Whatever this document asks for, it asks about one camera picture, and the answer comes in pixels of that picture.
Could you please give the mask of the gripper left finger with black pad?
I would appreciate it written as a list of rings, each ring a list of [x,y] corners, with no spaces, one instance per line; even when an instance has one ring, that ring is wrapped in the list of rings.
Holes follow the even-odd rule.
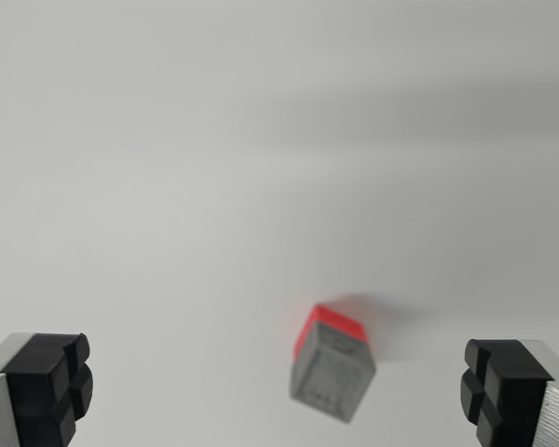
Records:
[[[93,376],[83,333],[13,332],[0,344],[0,446],[68,446]]]

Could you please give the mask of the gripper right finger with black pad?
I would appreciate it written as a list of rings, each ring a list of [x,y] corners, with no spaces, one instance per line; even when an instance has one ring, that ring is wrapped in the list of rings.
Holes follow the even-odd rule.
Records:
[[[486,447],[559,446],[559,357],[540,340],[470,339],[460,401]]]

